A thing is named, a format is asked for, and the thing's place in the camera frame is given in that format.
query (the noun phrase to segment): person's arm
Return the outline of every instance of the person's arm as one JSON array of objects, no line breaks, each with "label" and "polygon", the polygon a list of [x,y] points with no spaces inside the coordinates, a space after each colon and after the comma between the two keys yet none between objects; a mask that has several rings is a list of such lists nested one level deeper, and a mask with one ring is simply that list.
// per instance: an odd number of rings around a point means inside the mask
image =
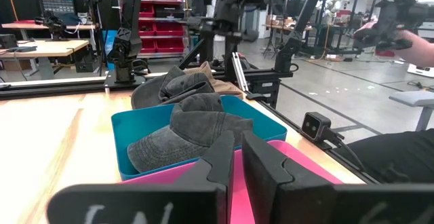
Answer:
[{"label": "person's arm", "polygon": [[403,31],[401,35],[404,39],[413,41],[413,46],[404,50],[394,50],[399,57],[419,67],[434,67],[434,43],[429,43],[409,31]]}]

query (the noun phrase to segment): shelf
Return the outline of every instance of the shelf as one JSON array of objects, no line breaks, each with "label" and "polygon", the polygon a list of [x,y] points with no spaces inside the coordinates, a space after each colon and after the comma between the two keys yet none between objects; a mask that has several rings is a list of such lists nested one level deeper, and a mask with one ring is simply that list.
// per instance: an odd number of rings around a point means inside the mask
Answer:
[{"label": "shelf", "polygon": [[141,39],[185,38],[185,36],[141,36]]},{"label": "shelf", "polygon": [[184,0],[141,0],[143,3],[184,3]]},{"label": "shelf", "polygon": [[137,58],[177,58],[184,56],[184,52],[179,53],[154,53],[154,54],[139,54]]},{"label": "shelf", "polygon": [[153,20],[153,21],[180,21],[180,18],[139,18],[139,20]]}]

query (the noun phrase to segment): pink tray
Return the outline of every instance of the pink tray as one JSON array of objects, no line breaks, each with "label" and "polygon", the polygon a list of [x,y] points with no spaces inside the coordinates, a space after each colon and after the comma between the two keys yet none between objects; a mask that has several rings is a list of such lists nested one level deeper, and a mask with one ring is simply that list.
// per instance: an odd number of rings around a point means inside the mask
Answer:
[{"label": "pink tray", "polygon": [[[271,141],[270,144],[284,153],[295,162],[301,164],[310,171],[322,176],[329,180],[331,183],[342,183],[336,177],[324,170],[321,166],[309,159],[299,150],[283,141]],[[234,161],[234,183],[233,183],[233,196],[232,196],[232,211],[231,223],[232,224],[254,224],[252,208],[250,206],[249,195],[244,181],[243,171],[243,156],[241,150],[235,152]],[[186,164],[169,170],[156,172],[146,176],[122,182],[121,184],[165,184],[173,183],[179,176],[193,167],[194,163]]]}]

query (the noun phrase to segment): blue bin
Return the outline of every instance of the blue bin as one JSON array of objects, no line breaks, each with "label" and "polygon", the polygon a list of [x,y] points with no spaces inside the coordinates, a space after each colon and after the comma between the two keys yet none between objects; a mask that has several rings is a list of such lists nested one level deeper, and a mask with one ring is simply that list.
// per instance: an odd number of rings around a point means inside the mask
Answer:
[{"label": "blue bin", "polygon": [[[266,141],[286,139],[288,132],[285,127],[278,124],[268,116],[257,111],[247,103],[235,96],[222,96],[224,111],[246,119],[253,119],[253,132]],[[111,118],[117,154],[117,165],[123,181],[139,176],[167,170],[197,160],[191,159],[148,172],[139,173],[131,164],[127,155],[127,147],[139,141],[150,133],[167,126],[174,105],[161,105],[145,109],[137,109],[114,114]]]}]

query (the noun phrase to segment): cap brim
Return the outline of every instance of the cap brim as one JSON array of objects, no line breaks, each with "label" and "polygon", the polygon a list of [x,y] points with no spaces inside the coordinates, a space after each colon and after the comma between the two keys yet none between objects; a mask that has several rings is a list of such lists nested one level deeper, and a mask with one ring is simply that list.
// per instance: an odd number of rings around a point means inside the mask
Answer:
[{"label": "cap brim", "polygon": [[128,145],[127,154],[138,172],[147,172],[201,157],[208,147],[192,144],[165,126]]},{"label": "cap brim", "polygon": [[161,103],[158,94],[165,75],[154,78],[138,86],[131,95],[133,109],[143,109],[157,106]]}]

